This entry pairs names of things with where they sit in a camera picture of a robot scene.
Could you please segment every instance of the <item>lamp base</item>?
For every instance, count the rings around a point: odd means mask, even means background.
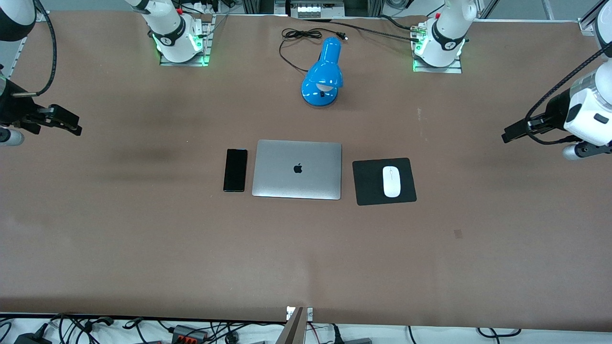
[[[337,96],[338,88],[323,85],[317,86],[316,83],[308,80],[302,82],[302,98],[310,105],[325,107],[333,103]]]

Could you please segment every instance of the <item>white floor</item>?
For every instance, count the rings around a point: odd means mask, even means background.
[[[46,321],[43,319],[18,319],[9,320],[12,322],[12,328],[7,337],[2,343],[14,343],[18,335],[23,333],[34,333]],[[125,320],[117,320],[111,327],[104,324],[97,324],[94,327],[92,335],[100,342],[100,344],[137,344],[143,341],[139,338],[136,329],[126,330],[122,325]],[[164,321],[166,327],[184,325],[192,328],[209,327],[209,323],[186,323],[177,321]],[[317,328],[316,332],[321,343],[334,340],[334,330],[328,324],[314,324],[323,326]],[[62,324],[62,333],[66,333],[69,329],[70,322],[64,320]],[[412,344],[408,337],[408,328],[406,326],[367,326],[367,325],[345,325],[339,324],[340,333],[344,341],[369,338],[373,344]],[[155,321],[143,321],[140,324],[140,329],[143,337],[147,342],[171,343],[172,335],[168,333]],[[251,344],[265,341],[266,343],[275,343],[280,335],[283,327],[280,325],[257,326],[250,325],[238,331],[240,344]],[[4,334],[6,327],[0,328],[0,337]],[[510,333],[511,329],[497,329],[499,334]],[[463,327],[412,327],[414,339],[417,344],[495,344],[494,339],[481,337],[473,328]],[[71,338],[71,343],[75,343],[76,333]],[[53,326],[48,326],[44,338],[51,340],[52,343],[61,343],[59,339],[59,331]],[[82,335],[79,343],[89,343],[85,335]],[[223,344],[224,340],[218,341],[218,344]],[[541,343],[541,344],[610,344],[612,343],[612,333],[598,332],[571,332],[571,331],[541,331],[541,330],[523,330],[521,334],[512,338],[502,338],[501,344],[521,344],[521,343]],[[312,330],[307,331],[306,344],[318,344]]]

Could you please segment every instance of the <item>connector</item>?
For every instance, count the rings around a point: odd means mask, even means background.
[[[15,340],[15,344],[51,344],[51,341],[44,339],[42,336],[38,337],[38,331],[36,331],[36,334],[20,334]]]
[[[344,340],[342,340],[342,336],[340,335],[340,329],[338,328],[338,326],[336,324],[332,324],[332,326],[334,327],[334,344],[345,344]]]
[[[173,343],[204,344],[206,338],[206,331],[196,331],[196,329],[183,325],[177,325],[172,332]]]
[[[348,40],[348,37],[346,36],[344,32],[336,32],[336,36],[338,36],[338,38],[342,40]]]
[[[225,343],[238,344],[238,332],[232,332],[225,336]]]

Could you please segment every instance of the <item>power adapter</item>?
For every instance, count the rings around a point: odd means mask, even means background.
[[[206,331],[192,329],[191,327],[177,325],[172,332],[173,343],[204,344],[207,338]]]
[[[33,333],[24,333],[17,337],[15,344],[51,344],[51,341],[42,337],[38,338],[38,336]]]

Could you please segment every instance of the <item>lamp cord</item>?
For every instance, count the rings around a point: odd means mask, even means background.
[[[331,33],[335,34],[336,36],[338,36],[338,38],[340,38],[342,40],[348,39],[344,32],[337,32],[337,31],[328,30],[328,29],[324,29],[324,28],[314,28],[314,29],[310,29],[308,31],[300,31],[300,30],[295,30],[295,29],[291,29],[291,28],[286,28],[286,29],[284,29],[281,32],[281,36],[283,36],[283,40],[282,40],[282,42],[280,42],[280,45],[278,46],[278,54],[291,67],[293,67],[293,68],[295,68],[295,69],[297,69],[297,70],[299,70],[301,72],[308,72],[308,69],[300,68],[300,67],[294,65],[293,63],[291,63],[291,61],[289,61],[286,57],[284,57],[283,53],[282,53],[282,48],[283,48],[283,45],[285,44],[285,42],[293,42],[293,41],[296,41],[296,40],[299,40],[299,39],[303,39],[303,38],[321,39],[321,38],[323,38],[323,33],[321,33],[321,31],[331,32]]]

